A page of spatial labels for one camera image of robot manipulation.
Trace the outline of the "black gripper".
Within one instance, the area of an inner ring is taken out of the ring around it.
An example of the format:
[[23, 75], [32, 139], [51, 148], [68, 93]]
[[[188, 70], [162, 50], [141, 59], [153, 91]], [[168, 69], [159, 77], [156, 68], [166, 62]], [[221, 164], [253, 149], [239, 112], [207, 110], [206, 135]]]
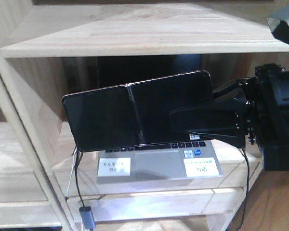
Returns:
[[257, 144], [264, 170], [289, 171], [289, 71], [261, 65], [254, 77], [232, 79], [212, 93], [214, 100], [170, 111], [172, 130], [244, 148], [247, 113], [249, 142]]

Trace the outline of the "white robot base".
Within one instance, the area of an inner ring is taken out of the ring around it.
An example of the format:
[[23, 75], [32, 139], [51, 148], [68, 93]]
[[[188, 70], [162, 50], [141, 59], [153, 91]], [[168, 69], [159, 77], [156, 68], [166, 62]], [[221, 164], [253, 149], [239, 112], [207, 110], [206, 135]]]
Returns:
[[289, 45], [289, 5], [270, 14], [267, 22], [273, 37]]

